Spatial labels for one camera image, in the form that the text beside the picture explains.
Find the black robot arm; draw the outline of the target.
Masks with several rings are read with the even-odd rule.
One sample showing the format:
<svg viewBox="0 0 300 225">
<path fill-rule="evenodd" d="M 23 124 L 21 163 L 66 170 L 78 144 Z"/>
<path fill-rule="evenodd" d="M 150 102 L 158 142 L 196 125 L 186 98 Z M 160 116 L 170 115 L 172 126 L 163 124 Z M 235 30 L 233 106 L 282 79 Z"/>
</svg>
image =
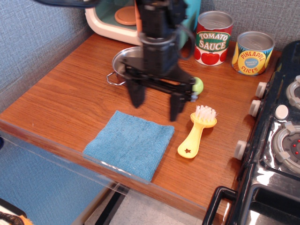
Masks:
<svg viewBox="0 0 300 225">
<path fill-rule="evenodd" d="M 170 94 L 170 120 L 176 121 L 193 98 L 195 78 L 178 65 L 179 34 L 184 30 L 187 4 L 183 0 L 138 0 L 142 31 L 141 57 L 122 57 L 127 90 L 134 107 L 145 100 L 145 89 Z"/>
</svg>

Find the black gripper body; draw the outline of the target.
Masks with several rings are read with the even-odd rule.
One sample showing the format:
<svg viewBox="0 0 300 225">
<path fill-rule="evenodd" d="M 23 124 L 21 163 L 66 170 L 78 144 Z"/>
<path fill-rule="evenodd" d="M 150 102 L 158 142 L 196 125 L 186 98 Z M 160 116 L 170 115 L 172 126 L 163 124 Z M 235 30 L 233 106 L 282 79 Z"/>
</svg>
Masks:
<svg viewBox="0 0 300 225">
<path fill-rule="evenodd" d="M 195 101 L 192 87 L 195 79 L 178 65 L 179 50 L 176 41 L 143 43 L 143 56 L 124 57 L 124 78 L 168 94 L 181 93 L 186 101 Z"/>
</svg>

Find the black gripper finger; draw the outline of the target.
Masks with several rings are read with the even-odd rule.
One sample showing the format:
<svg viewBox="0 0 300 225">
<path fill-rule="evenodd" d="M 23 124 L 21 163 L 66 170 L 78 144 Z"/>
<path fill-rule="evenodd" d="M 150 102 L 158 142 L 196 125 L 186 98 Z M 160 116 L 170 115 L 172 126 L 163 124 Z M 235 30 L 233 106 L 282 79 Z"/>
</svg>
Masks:
<svg viewBox="0 0 300 225">
<path fill-rule="evenodd" d="M 170 121 L 176 121 L 179 113 L 183 111 L 186 96 L 181 93 L 172 93 L 170 97 Z"/>
<path fill-rule="evenodd" d="M 138 108 L 145 100 L 145 86 L 134 80 L 127 80 L 126 84 L 131 102 Z"/>
</svg>

